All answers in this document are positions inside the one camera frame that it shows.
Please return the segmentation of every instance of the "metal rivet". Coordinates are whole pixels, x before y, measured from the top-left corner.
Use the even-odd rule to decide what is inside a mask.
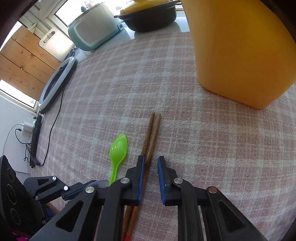
[[[218,191],[218,189],[215,188],[215,187],[209,187],[208,190],[209,190],[210,193],[216,193]]]
[[[183,182],[182,178],[177,177],[174,179],[174,183],[176,183],[176,184],[181,184],[182,182]]]
[[[120,182],[123,183],[123,184],[129,183],[129,178],[128,177],[123,177],[123,178],[121,178]]]
[[[93,193],[93,192],[94,192],[94,187],[87,187],[87,188],[85,189],[85,191],[86,191],[87,193]]]

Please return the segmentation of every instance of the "orange container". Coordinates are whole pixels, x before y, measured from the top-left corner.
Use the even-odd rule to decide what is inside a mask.
[[[263,109],[296,81],[296,43],[260,0],[182,0],[200,84]]]

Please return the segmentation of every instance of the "wooden chopstick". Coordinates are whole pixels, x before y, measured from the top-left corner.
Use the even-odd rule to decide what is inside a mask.
[[[150,139],[151,130],[152,130],[153,121],[154,121],[154,116],[155,116],[155,112],[153,112],[150,117],[150,121],[149,121],[149,124],[147,127],[147,132],[146,132],[145,139],[144,139],[143,146],[142,146],[142,151],[140,154],[141,156],[146,156],[146,153],[147,153],[149,139]],[[128,227],[130,225],[133,209],[134,209],[134,206],[127,206],[126,207],[126,213],[123,218],[123,228],[122,228],[122,238],[121,238],[122,241],[124,241],[124,239],[126,238],[126,233],[128,231]]]
[[[156,145],[159,125],[160,125],[160,113],[158,114],[158,117],[157,117],[156,127],[154,129],[153,136],[152,136],[152,142],[151,142],[151,145],[149,147],[147,159],[146,159],[146,162],[145,162],[144,178],[143,178],[143,193],[145,191],[145,186],[146,186],[147,178],[148,178],[149,171],[150,171],[150,166],[151,166],[151,162],[152,162],[152,156],[153,156],[154,148],[155,148],[155,145]],[[135,226],[136,226],[136,222],[137,222],[137,219],[138,219],[138,215],[140,213],[140,209],[141,209],[141,206],[134,207],[133,214],[131,215],[130,225],[128,227],[128,231],[126,233],[126,237],[125,237],[124,241],[129,241],[130,240],[130,238],[132,236],[132,233],[133,233],[133,231],[135,229]]]

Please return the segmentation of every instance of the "black cable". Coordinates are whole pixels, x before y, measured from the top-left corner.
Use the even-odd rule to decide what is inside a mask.
[[[63,96],[64,96],[65,87],[64,87],[64,89],[63,89],[63,93],[62,93],[62,96],[61,96],[61,104],[60,104],[60,106],[59,106],[59,111],[58,111],[58,113],[57,113],[57,117],[56,117],[56,119],[54,120],[54,123],[53,123],[53,125],[52,125],[52,127],[51,127],[51,129],[50,129],[50,132],[49,132],[47,151],[46,151],[46,154],[45,154],[44,161],[43,161],[43,163],[40,165],[41,167],[42,167],[42,166],[44,165],[44,163],[45,163],[45,160],[46,160],[46,157],[47,157],[47,154],[48,154],[48,150],[49,150],[49,143],[50,143],[50,136],[51,136],[51,134],[52,134],[52,129],[53,129],[53,127],[54,127],[54,124],[55,124],[56,121],[57,121],[57,118],[58,118],[59,113],[60,113],[61,108],[62,108],[62,101],[63,101]]]
[[[19,141],[19,143],[22,143],[22,144],[24,144],[24,145],[30,145],[31,142],[30,142],[30,143],[23,143],[23,142],[21,142],[21,141],[18,139],[18,137],[17,137],[17,130],[18,130],[18,131],[22,131],[22,130],[21,130],[21,129],[15,129],[15,137],[17,138],[17,140]]]
[[[24,161],[28,161],[28,162],[30,163],[30,161],[29,161],[29,159],[28,159],[28,157],[27,157],[27,150],[29,151],[29,153],[30,153],[30,155],[31,155],[31,152],[30,152],[29,146],[26,144],[26,150],[25,150],[25,158],[24,158]]]
[[[68,55],[65,57],[64,61],[65,61],[67,58],[69,58],[69,57],[73,57],[73,56],[75,56],[75,50],[76,50],[76,49],[78,49],[78,47],[77,47],[77,46],[74,46],[74,47],[70,50],[70,52],[68,53]]]

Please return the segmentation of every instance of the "white cable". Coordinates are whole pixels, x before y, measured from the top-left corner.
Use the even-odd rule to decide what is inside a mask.
[[[17,126],[17,125],[24,126],[24,124],[22,124],[22,123],[18,123],[18,124],[15,124],[15,125],[10,129],[10,131],[8,132],[8,135],[7,135],[7,137],[6,137],[6,141],[5,141],[5,143],[4,143],[4,146],[3,146],[2,155],[3,155],[3,153],[4,153],[4,147],[5,147],[5,144],[6,144],[6,142],[7,142],[8,137],[9,137],[9,134],[10,134],[10,132],[12,131],[12,129],[13,129],[15,126]]]

